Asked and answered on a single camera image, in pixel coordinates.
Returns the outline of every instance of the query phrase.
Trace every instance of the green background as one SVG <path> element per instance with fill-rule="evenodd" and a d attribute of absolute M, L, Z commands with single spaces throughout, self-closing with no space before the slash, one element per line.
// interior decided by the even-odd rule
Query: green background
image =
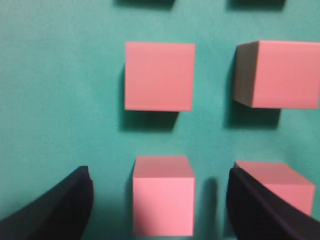
<path fill-rule="evenodd" d="M 129 239 L 137 155 L 188 156 L 193 240 L 233 238 L 236 160 L 287 162 L 320 186 L 320 110 L 231 101 L 236 46 L 320 41 L 319 13 L 318 0 L 0 0 L 0 218 L 88 165 L 95 204 L 83 239 Z M 124 111 L 126 41 L 196 43 L 193 111 Z"/>

